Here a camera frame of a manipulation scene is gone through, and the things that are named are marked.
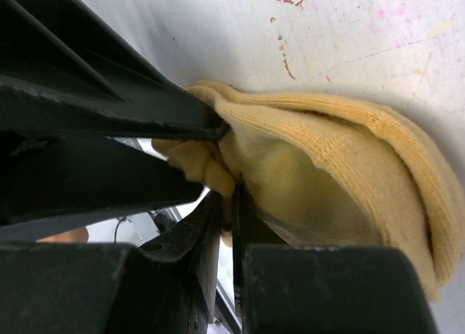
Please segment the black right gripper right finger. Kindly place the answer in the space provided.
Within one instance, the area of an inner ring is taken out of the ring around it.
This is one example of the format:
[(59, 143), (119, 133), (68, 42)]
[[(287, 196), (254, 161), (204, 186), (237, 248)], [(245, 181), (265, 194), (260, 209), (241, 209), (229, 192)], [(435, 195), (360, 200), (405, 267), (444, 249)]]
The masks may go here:
[(415, 269), (396, 248), (291, 246), (233, 198), (235, 310), (244, 333), (436, 333)]

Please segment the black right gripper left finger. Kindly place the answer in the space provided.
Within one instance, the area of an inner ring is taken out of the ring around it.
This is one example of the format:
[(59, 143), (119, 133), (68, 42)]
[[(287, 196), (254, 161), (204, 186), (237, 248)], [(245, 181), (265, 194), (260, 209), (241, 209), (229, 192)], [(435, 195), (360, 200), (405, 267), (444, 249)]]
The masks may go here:
[(3, 333), (157, 333), (130, 244), (1, 245)]

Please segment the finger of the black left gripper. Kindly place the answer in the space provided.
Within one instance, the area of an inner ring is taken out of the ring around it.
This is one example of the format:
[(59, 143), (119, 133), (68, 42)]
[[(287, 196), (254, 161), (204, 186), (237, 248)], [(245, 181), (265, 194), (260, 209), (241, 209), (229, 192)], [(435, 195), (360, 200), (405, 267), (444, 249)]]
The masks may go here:
[(81, 0), (1, 0), (1, 129), (218, 140), (227, 125)]
[(201, 184), (166, 161), (106, 137), (42, 142), (1, 132), (1, 225), (190, 203)]

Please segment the yellow sock pair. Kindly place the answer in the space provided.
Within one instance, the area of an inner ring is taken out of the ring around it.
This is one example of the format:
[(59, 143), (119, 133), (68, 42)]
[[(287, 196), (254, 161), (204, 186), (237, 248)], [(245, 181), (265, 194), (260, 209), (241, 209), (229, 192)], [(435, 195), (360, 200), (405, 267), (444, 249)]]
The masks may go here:
[(217, 142), (152, 141), (153, 149), (222, 198), (233, 242), (233, 196), (291, 245), (387, 246), (437, 300), (464, 245), (464, 194), (434, 141), (386, 105), (329, 94), (247, 94), (216, 81), (188, 91), (228, 125)]

